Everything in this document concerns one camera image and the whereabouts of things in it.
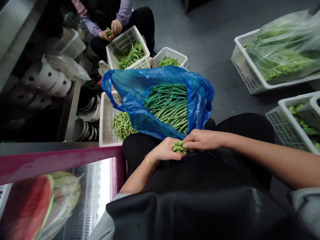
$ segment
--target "gold bracelet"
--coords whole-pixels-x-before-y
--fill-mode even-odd
[[[159,165],[159,163],[158,163],[158,164],[154,164],[154,163],[150,162],[150,161],[147,159],[147,155],[145,155],[144,158],[147,160],[148,163],[150,163],[150,164],[151,164],[152,166],[154,166],[154,167],[156,167],[156,166]]]

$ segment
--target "black clothing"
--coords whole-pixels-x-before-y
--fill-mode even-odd
[[[273,142],[274,131],[258,114],[240,114],[215,127]],[[122,146],[128,176],[160,141],[132,134]],[[271,175],[228,149],[188,152],[181,161],[162,161],[141,193],[106,206],[115,224],[113,239],[313,239],[271,193]]]
[[[140,34],[144,36],[146,45],[150,53],[154,51],[154,18],[152,10],[149,7],[142,7],[134,10],[130,17],[130,20],[126,26],[123,26],[122,32],[128,30],[135,25]],[[90,46],[95,54],[97,54],[102,60],[107,62],[107,50],[106,45],[110,42],[100,38],[94,38],[90,42]]]
[[[237,116],[233,116],[217,126],[215,123],[209,120],[204,129],[220,131],[220,132],[230,132],[245,136],[248,138],[273,143],[274,142],[274,131],[271,124],[268,120],[255,113],[245,113]],[[122,151],[125,158],[128,161],[128,177],[136,170],[140,165],[141,161],[144,159],[144,156],[149,153],[153,148],[155,148],[161,140],[155,139],[149,135],[145,134],[132,134],[128,136],[122,145]],[[182,169],[179,167],[182,162],[188,161],[186,164],[190,164],[190,168],[203,166],[203,171],[208,171],[206,174],[211,176],[214,169],[207,169],[204,165],[201,164],[198,166],[197,159],[201,158],[204,161],[208,159],[209,165],[216,164],[227,164],[234,169],[245,173],[254,179],[254,181],[259,182],[259,184],[266,190],[269,190],[271,187],[271,174],[268,173],[265,169],[257,165],[256,163],[250,161],[249,159],[237,154],[236,152],[229,149],[216,149],[214,151],[208,151],[205,153],[190,153],[188,152],[187,156],[184,157],[182,161],[170,161],[169,167],[168,161],[161,162],[161,166],[155,171],[151,179],[149,180],[149,186],[153,179],[163,178],[163,171],[166,174],[182,174]]]
[[[111,29],[111,23],[117,17],[121,0],[81,0],[90,17],[102,30]]]

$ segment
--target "bean pile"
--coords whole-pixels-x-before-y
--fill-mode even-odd
[[[111,36],[112,35],[112,31],[110,28],[106,28],[107,30],[109,30],[109,32],[106,33],[107,37]]]
[[[143,105],[162,123],[170,123],[179,132],[188,132],[185,84],[161,84],[151,87]]]
[[[174,152],[182,152],[183,154],[187,154],[187,150],[182,147],[183,141],[176,141],[172,144],[172,150]]]
[[[171,57],[165,57],[161,62],[159,62],[157,67],[169,66],[169,65],[174,65],[174,66],[178,66],[178,67],[180,66],[180,64],[178,63],[178,61],[176,59],[173,59]]]
[[[132,133],[137,133],[133,129],[130,118],[127,112],[120,112],[116,114],[112,121],[112,128],[114,129],[114,135],[120,140],[123,141]]]
[[[136,42],[134,45],[131,44],[132,47],[129,49],[115,51],[114,55],[118,59],[118,68],[119,70],[126,69],[130,65],[134,64],[138,60],[144,57],[144,51],[139,42]]]

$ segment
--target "gray tile floor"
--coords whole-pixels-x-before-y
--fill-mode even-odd
[[[184,0],[134,0],[134,9],[149,6],[155,18],[155,51],[169,47],[188,56],[189,70],[206,77],[216,95],[211,117],[221,121],[240,113],[265,114],[280,99],[312,92],[307,84],[251,95],[230,58],[234,38],[285,14],[313,10],[318,0],[211,0],[184,14]],[[272,192],[286,207],[289,190],[277,179]]]

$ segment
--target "watermelon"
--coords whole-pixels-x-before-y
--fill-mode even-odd
[[[65,171],[51,173],[51,176],[54,179],[53,206],[37,240],[51,239],[59,232],[77,205],[81,194],[80,178]]]
[[[43,175],[15,183],[4,209],[0,229],[6,240],[34,240],[53,203],[54,181]]]

